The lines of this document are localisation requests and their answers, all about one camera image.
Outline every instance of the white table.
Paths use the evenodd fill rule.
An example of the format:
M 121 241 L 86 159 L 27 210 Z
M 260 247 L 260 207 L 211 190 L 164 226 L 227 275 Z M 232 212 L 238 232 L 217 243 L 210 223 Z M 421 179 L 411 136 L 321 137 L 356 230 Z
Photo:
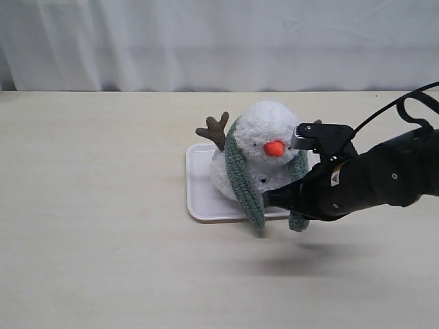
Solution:
M 355 127 L 399 95 L 0 93 L 0 328 L 437 328 L 439 199 L 264 239 L 185 204 L 208 115 L 276 97 Z M 355 145 L 412 128 L 392 109 Z

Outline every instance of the stuffed toy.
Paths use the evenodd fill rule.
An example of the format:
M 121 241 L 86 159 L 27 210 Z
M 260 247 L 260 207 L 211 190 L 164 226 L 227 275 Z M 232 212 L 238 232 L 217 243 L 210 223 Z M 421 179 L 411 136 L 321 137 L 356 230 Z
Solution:
M 227 112 L 219 121 L 208 117 L 207 128 L 195 132 L 217 146 L 210 164 L 215 188 L 239 202 L 254 229 L 262 229 L 262 193 L 298 180 L 309 171 L 307 152 L 289 146 L 300 121 L 289 108 L 271 100 L 250 106 L 225 134 L 228 119 Z M 290 230 L 302 232 L 308 225 L 309 220 L 290 213 Z

